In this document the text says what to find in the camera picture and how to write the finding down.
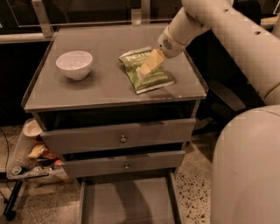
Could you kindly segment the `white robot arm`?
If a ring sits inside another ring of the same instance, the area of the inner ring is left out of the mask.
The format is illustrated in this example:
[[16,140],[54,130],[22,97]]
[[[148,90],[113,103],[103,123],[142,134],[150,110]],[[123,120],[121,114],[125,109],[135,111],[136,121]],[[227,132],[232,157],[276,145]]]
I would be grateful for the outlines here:
[[181,0],[144,62],[151,73],[211,31],[242,77],[245,108],[220,132],[213,152],[211,224],[280,224],[280,38],[244,16],[233,0]]

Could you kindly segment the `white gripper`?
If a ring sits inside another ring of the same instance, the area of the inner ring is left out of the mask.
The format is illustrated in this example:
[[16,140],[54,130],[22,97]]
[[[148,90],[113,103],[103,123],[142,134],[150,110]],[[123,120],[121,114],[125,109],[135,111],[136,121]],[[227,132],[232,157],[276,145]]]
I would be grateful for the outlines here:
[[186,48],[187,35],[183,30],[172,28],[168,25],[157,42],[160,49],[153,49],[145,61],[136,69],[139,78],[144,78],[151,73],[151,70],[159,67],[166,58],[174,58],[181,54]]

